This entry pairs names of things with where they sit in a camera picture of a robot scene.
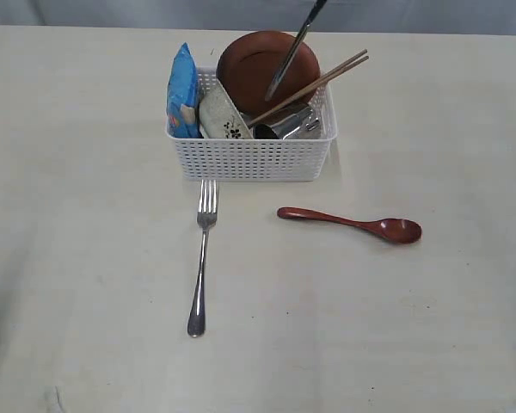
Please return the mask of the silver table knife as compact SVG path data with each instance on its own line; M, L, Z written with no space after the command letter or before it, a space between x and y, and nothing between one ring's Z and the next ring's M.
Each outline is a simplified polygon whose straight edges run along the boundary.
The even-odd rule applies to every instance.
M302 24L301 28L298 31L297 36L295 37L295 40L293 41L291 47L289 48L286 56L280 63L278 69L273 74L273 78L271 83L269 84L267 88L267 92L265 94L265 101L268 102L272 99L274 93L276 92L277 88L280 86L282 80L284 79L286 72L288 71L290 65L292 64L292 61L294 60L294 57L298 51L298 48L303 43L305 36L307 35L310 26L314 22L314 20L317 18L325 4L327 3L327 0L316 0L310 13L307 15L306 19L304 20L304 23Z

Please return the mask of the silver metal fork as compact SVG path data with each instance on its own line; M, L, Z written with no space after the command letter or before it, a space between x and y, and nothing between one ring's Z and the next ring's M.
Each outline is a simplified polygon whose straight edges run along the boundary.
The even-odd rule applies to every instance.
M187 333L191 337L206 332L205 271L208 237L218 219L218 184L215 180L203 180L197 212L197 224L201 229L200 259L192 308L187 321Z

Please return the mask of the stainless steel cup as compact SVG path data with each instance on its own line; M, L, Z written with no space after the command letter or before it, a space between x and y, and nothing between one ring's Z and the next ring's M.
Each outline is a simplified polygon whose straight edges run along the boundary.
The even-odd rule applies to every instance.
M287 106L254 126L255 139L319 139L321 121L315 109L306 103Z

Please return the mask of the blue snack bag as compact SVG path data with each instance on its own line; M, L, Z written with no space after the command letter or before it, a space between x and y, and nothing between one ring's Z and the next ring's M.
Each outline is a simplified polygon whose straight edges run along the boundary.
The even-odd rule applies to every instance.
M188 44L175 55L166 91L167 131L178 139L200 136L197 121L199 84L197 68Z

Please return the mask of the white perforated plastic basket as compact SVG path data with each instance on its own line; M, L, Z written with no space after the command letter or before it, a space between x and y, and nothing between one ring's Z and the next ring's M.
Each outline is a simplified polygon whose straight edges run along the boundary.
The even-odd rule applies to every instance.
M319 139L178 139L169 136L188 180L309 182L319 177L338 128L329 86L310 105L320 120Z

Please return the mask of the white floral ceramic dish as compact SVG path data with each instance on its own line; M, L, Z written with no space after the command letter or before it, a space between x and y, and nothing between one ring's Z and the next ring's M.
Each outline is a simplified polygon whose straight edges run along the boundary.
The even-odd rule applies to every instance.
M201 99L199 123L200 133L205 139L253 139L243 117L220 82L213 85Z

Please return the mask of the brown wooden spoon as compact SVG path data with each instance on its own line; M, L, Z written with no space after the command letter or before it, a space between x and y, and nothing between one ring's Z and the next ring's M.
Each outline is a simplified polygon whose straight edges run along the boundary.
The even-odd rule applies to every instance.
M369 232L384 241L395 244L412 244L418 242L422 236L421 226L409 219L384 218L374 221L356 221L306 208L288 206L279 208L277 216L281 219L312 220L346 225Z

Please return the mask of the brown wooden bowl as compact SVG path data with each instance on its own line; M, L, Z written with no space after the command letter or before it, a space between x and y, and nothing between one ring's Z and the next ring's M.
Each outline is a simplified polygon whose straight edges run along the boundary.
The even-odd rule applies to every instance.
M256 117L316 81L321 70L313 51L301 44L282 82L270 100L267 89L295 37L279 31L245 34L224 50L216 76L237 109Z

